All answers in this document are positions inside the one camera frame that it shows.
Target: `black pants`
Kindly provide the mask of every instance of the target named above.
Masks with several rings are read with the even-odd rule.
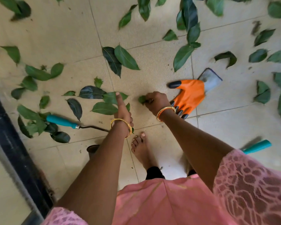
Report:
[[[187,176],[190,176],[190,175],[193,175],[193,174],[196,174],[195,170],[190,170],[189,173],[187,174]],[[146,180],[153,179],[153,178],[163,178],[163,179],[165,179],[161,170],[157,166],[152,166],[147,170]]]

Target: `gold bangle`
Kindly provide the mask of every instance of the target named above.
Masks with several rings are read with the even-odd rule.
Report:
[[[174,111],[174,113],[176,113],[176,109],[175,109],[175,107],[172,107],[172,106],[166,106],[166,107],[164,107],[164,108],[162,108],[158,113],[157,113],[157,115],[156,115],[156,119],[158,120],[158,121],[160,121],[160,122],[163,122],[163,121],[161,121],[160,119],[159,119],[159,116],[161,115],[161,113],[163,112],[163,111],[165,111],[166,109],[172,109],[173,111]]]
[[[128,135],[127,137],[125,137],[125,139],[128,138],[128,137],[130,137],[130,135],[131,135],[131,133],[132,133],[132,127],[131,127],[131,125],[130,125],[127,121],[125,121],[124,119],[121,119],[121,118],[114,118],[114,119],[110,122],[110,128],[112,128],[112,123],[113,123],[114,121],[116,121],[116,120],[121,120],[121,121],[123,121],[124,123],[126,123],[126,124],[128,125],[128,128],[129,128],[129,135]]]

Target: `tiled floor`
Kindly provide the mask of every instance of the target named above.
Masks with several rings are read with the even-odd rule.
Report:
[[[155,7],[151,0],[151,15],[144,22],[136,8],[131,22],[118,30],[118,22],[137,0],[26,0],[32,8],[30,19],[9,22],[11,12],[0,5],[0,45],[17,45],[22,62],[15,66],[7,54],[0,50],[0,99],[17,130],[17,104],[38,110],[43,94],[49,94],[51,104],[45,111],[75,120],[62,94],[68,90],[79,92],[86,85],[93,85],[98,76],[105,91],[121,91],[129,95],[135,133],[145,131],[162,172],[168,179],[185,177],[182,150],[166,125],[142,105],[137,98],[154,90],[164,92],[169,99],[179,91],[168,89],[166,84],[179,79],[193,79],[207,67],[224,80],[211,91],[206,99],[187,119],[192,125],[241,148],[257,136],[272,142],[271,148],[252,154],[267,167],[281,170],[281,118],[277,113],[279,88],[272,80],[272,73],[281,72],[281,64],[248,63],[248,56],[256,50],[251,36],[253,22],[260,20],[261,30],[275,28],[270,40],[258,48],[270,51],[281,49],[281,19],[267,16],[269,0],[252,0],[236,3],[225,0],[224,16],[216,17],[203,1],[195,0],[198,8],[202,46],[176,73],[173,59],[179,48],[186,44],[184,31],[176,29],[176,15],[180,0],[167,0],[164,6]],[[174,30],[179,40],[165,42],[162,37]],[[101,46],[115,47],[119,43],[135,58],[140,71],[122,69],[121,79],[109,68],[101,53]],[[225,51],[233,52],[237,63],[225,70],[227,60],[216,63],[213,57]],[[28,92],[19,101],[10,97],[25,76],[24,63],[35,67],[62,62],[64,72],[56,79],[38,82],[38,91]],[[271,101],[266,105],[253,103],[256,80],[265,81],[271,88]],[[77,98],[83,107],[81,122],[108,128],[111,116],[92,113],[97,102]],[[27,150],[37,166],[45,173],[49,184],[60,198],[88,161],[86,148],[98,144],[106,135],[94,129],[74,130],[60,127],[71,136],[69,144],[53,141],[48,133],[27,139],[21,133]],[[132,138],[124,144],[120,168],[119,188],[138,183],[146,172],[130,151]]]

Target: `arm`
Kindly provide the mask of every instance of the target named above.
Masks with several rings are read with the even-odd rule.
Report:
[[[146,107],[156,116],[159,110],[170,106],[166,94],[153,92],[146,95]],[[168,126],[184,151],[188,161],[212,191],[214,178],[225,155],[234,148],[205,133],[180,118],[172,109],[161,113],[160,119]]]
[[[133,126],[131,113],[121,95],[116,98],[118,113],[115,118],[122,118]],[[93,158],[55,206],[74,211],[88,224],[110,225],[116,204],[123,144],[128,134],[127,124],[116,121]]]

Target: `person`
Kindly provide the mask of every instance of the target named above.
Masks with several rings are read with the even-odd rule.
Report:
[[[166,180],[142,132],[131,150],[147,178],[117,192],[122,148],[133,118],[119,93],[116,99],[114,125],[44,225],[281,225],[281,176],[184,121],[160,92],[148,93],[151,102],[145,105],[170,129],[199,178]]]

